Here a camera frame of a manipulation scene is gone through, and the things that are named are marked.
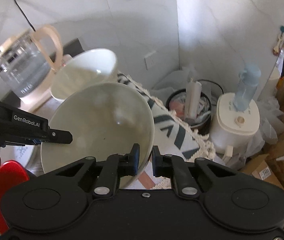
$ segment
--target white appliance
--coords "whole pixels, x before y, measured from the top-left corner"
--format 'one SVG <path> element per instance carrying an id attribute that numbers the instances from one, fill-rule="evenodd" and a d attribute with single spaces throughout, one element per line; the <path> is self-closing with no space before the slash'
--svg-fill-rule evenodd
<path id="1" fill-rule="evenodd" d="M 217 111 L 210 127 L 210 141 L 216 152 L 225 154 L 225 163 L 232 157 L 233 149 L 244 146 L 258 131 L 260 114 L 252 99 L 244 111 L 237 111 L 233 104 L 234 93 L 226 93 L 218 99 Z"/>

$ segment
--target metal bolt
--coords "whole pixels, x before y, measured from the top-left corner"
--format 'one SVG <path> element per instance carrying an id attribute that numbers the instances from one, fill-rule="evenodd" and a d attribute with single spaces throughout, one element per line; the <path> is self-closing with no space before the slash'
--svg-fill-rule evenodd
<path id="1" fill-rule="evenodd" d="M 150 193 L 142 193 L 142 197 L 151 197 Z"/>
<path id="2" fill-rule="evenodd" d="M 198 190 L 194 187 L 185 187 L 182 189 L 182 193 L 185 195 L 195 195 L 198 193 Z"/>
<path id="3" fill-rule="evenodd" d="M 96 187 L 94 189 L 94 193 L 98 195 L 106 195 L 110 192 L 110 189 L 108 187 Z"/>

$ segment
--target black cable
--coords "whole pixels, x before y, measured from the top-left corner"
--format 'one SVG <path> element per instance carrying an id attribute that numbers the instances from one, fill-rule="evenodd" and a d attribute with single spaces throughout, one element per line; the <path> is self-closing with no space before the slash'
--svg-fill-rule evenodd
<path id="1" fill-rule="evenodd" d="M 27 23 L 30 25 L 30 27 L 35 31 L 35 28 L 30 23 L 29 19 L 26 17 L 25 13 L 22 11 L 21 7 L 18 5 L 17 0 L 14 0 L 15 5 L 19 8 L 20 12 L 23 14 L 24 18 L 27 20 Z"/>
<path id="2" fill-rule="evenodd" d="M 210 83 L 212 83 L 212 84 L 215 84 L 215 85 L 217 85 L 217 86 L 221 89 L 222 94 L 224 94 L 223 88 L 222 88 L 218 83 L 216 83 L 216 82 L 214 82 L 214 81 L 207 80 L 207 79 L 199 79 L 199 80 L 197 80 L 197 81 L 199 81 L 199 82 L 201 82 L 201 81 L 206 81 L 206 82 L 210 82 Z"/>

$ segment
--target glass kettle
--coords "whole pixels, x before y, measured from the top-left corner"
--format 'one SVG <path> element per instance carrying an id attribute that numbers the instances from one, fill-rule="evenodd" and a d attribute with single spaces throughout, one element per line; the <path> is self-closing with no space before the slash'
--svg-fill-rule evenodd
<path id="1" fill-rule="evenodd" d="M 40 43 L 45 36 L 49 36 L 54 43 L 54 62 Z M 0 51 L 0 76 L 26 104 L 32 103 L 43 93 L 43 89 L 35 91 L 48 75 L 59 70 L 63 57 L 60 35 L 50 25 L 44 25 L 36 32 L 26 30 L 18 36 L 8 38 L 0 46 Z"/>

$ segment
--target teapot handle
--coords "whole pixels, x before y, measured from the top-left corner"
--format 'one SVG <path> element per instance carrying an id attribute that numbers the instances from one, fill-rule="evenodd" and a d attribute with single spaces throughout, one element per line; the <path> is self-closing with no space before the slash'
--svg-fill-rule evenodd
<path id="1" fill-rule="evenodd" d="M 45 36 L 49 36 L 55 46 L 55 61 L 52 62 L 49 55 L 44 50 L 40 40 Z M 62 65 L 62 57 L 63 57 L 63 46 L 61 42 L 61 37 L 56 28 L 51 25 L 44 25 L 41 28 L 37 29 L 36 32 L 30 33 L 31 40 L 38 47 L 39 51 L 42 52 L 46 61 L 50 64 L 52 70 L 57 72 Z"/>

